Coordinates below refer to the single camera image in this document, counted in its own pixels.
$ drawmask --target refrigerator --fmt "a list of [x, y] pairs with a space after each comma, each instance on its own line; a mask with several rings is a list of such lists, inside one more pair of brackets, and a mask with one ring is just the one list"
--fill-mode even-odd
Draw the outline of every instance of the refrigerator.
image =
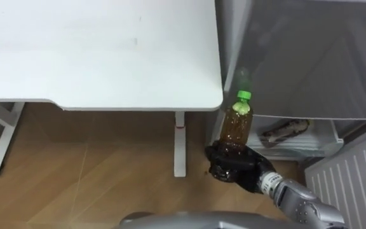
[[[252, 92], [248, 146], [271, 159], [331, 156], [366, 123], [366, 1], [217, 1], [224, 84], [221, 109], [207, 118], [207, 144], [219, 138], [224, 109]], [[273, 148], [269, 127], [294, 118], [308, 130]]]
[[[313, 158], [306, 186], [349, 228], [366, 228], [366, 1], [216, 3], [224, 102], [207, 117], [207, 144], [237, 91], [251, 91], [247, 145], [270, 159]], [[273, 148], [261, 144], [264, 130], [294, 118], [313, 124]]]

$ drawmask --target desk top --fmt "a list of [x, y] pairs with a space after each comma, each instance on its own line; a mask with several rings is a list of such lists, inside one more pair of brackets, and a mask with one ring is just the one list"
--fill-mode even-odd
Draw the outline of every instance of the desk top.
[[216, 109], [214, 0], [0, 0], [0, 101]]

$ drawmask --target robotic hand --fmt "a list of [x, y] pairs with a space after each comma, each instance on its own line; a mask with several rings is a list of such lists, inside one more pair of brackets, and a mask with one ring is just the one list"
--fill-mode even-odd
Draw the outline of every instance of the robotic hand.
[[219, 153], [218, 148], [217, 141], [205, 149], [214, 178], [234, 182], [251, 193], [269, 195], [289, 219], [310, 228], [347, 228], [335, 207], [324, 204], [299, 183], [282, 178], [261, 154], [245, 148], [243, 152], [229, 155]]

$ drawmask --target white metal frame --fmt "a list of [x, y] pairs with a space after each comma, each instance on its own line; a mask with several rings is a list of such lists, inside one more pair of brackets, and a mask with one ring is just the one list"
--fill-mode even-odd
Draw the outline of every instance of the white metal frame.
[[175, 177], [186, 176], [186, 126], [184, 125], [184, 112], [175, 113]]
[[[10, 145], [13, 133], [24, 108], [24, 102], [16, 102], [12, 111], [0, 106], [0, 124], [4, 127], [0, 137], [0, 169], [5, 154]], [[175, 149], [174, 149], [174, 175], [175, 177], [186, 176], [186, 126], [184, 112], [175, 113]]]
[[0, 137], [0, 168], [6, 151], [8, 150], [8, 146], [10, 145], [15, 128], [17, 127], [24, 105], [24, 102], [16, 102], [11, 111], [0, 106], [0, 124], [4, 127], [3, 133]]

